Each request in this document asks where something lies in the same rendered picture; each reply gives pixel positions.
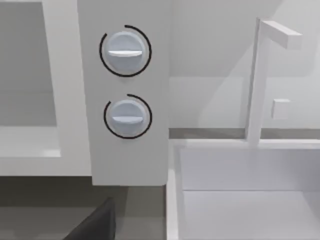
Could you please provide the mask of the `white sink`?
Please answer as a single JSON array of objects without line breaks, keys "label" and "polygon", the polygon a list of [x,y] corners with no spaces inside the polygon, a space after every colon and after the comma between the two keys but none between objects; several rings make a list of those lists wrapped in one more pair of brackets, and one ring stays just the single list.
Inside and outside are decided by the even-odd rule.
[{"label": "white sink", "polygon": [[172,139],[167,240],[320,240],[320,141]]}]

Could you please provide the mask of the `tall white tap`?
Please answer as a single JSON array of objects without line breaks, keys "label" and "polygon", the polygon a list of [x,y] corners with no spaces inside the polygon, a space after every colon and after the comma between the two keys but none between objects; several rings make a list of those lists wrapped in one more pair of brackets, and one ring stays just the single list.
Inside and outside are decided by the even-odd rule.
[{"label": "tall white tap", "polygon": [[245,127],[245,139],[250,148],[258,147],[261,140],[270,43],[275,42],[286,50],[300,50],[302,41],[302,33],[277,21],[256,19]]}]

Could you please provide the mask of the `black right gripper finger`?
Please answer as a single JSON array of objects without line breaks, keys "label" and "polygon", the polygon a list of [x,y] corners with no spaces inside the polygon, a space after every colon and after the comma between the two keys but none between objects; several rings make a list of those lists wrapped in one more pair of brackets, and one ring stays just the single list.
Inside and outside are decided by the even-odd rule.
[{"label": "black right gripper finger", "polygon": [[116,205],[107,198],[62,240],[115,240]]}]

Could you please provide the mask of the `pale microwave oven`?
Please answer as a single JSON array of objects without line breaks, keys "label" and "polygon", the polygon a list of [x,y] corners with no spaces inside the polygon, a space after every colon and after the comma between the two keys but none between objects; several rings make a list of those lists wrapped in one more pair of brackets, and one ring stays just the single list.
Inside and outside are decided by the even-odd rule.
[{"label": "pale microwave oven", "polygon": [[[168,180],[171,0],[0,0],[0,176],[91,177],[94,186]],[[145,45],[122,74],[104,54],[128,31]],[[108,110],[145,108],[134,136]]]}]

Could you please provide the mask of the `pale blue microwave knob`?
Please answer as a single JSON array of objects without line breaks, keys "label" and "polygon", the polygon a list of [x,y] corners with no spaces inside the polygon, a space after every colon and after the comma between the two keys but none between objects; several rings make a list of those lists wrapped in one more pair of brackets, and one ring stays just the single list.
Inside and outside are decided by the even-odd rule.
[{"label": "pale blue microwave knob", "polygon": [[122,74],[138,71],[145,59],[144,42],[130,31],[120,31],[107,37],[103,47],[108,63]]},{"label": "pale blue microwave knob", "polygon": [[125,99],[113,103],[107,111],[107,117],[118,135],[131,137],[140,134],[145,127],[147,112],[141,103]]}]

